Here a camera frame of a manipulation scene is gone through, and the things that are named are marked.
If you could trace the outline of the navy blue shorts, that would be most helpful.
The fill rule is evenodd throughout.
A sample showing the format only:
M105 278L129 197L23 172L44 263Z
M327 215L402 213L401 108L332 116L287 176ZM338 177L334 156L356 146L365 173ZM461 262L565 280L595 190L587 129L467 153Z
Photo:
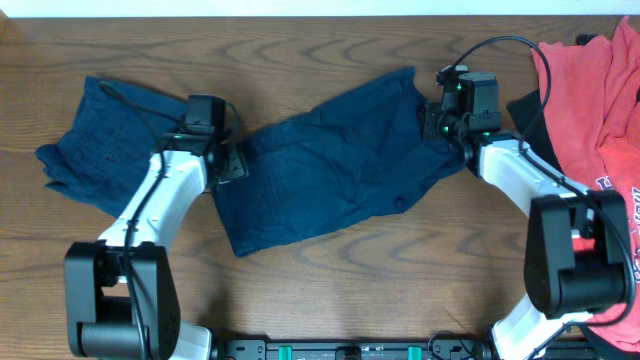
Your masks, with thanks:
M392 71L239 143L247 176L212 191L235 256L404 213L462 169L447 142L423 139L415 75Z
M134 110L105 93L103 84L140 106L159 135L177 128L186 104L149 88L88 76L71 129L36 149L48 188L117 217L144 179L155 141Z

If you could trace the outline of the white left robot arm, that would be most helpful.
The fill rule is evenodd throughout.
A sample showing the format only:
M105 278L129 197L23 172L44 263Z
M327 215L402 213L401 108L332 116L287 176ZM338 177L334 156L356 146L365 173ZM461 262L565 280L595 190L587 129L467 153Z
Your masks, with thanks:
M247 176L233 143L166 134L116 221L64 258L69 348L98 359L212 359L212 332L181 318L168 253L196 198Z

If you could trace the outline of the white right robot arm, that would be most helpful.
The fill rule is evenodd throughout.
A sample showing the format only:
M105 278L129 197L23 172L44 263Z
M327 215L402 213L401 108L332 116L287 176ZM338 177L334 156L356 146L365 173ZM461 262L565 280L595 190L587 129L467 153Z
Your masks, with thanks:
M636 297L623 197L594 191L544 162L518 135L477 132L471 116L429 103L422 136L444 140L473 174L502 191L528 218L525 295L491 328L477 359L535 359L572 326L619 305L626 318Z

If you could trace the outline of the black garment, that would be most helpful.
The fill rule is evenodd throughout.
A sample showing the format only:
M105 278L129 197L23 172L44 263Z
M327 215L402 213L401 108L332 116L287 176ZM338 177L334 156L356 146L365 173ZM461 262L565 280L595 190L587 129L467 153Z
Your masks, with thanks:
M592 183L605 173L596 142L603 125L609 41L541 43L532 53L539 88L507 109L533 151L565 175Z

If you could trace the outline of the folded navy blue shorts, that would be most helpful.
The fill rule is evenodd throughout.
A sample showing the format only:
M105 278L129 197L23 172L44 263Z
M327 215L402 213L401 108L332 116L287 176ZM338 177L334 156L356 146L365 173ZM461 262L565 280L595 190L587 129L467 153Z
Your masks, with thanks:
M149 88L88 76L71 129L36 149L48 188L117 217L144 179L155 141L134 110L105 93L103 84L140 106L159 135L177 128L186 104Z

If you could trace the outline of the red t-shirt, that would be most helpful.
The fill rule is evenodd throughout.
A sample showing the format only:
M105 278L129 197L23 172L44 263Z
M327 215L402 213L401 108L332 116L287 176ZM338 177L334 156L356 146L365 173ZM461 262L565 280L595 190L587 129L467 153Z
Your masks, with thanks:
M624 197L632 263L639 263L639 33L623 18L611 38L542 43L533 55L545 124L560 167Z

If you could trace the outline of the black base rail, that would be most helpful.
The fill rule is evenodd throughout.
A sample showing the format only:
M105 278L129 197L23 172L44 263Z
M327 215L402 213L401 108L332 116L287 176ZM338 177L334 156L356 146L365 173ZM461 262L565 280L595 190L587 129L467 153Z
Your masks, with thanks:
M488 340L440 332L427 339L216 338L210 360L498 360Z

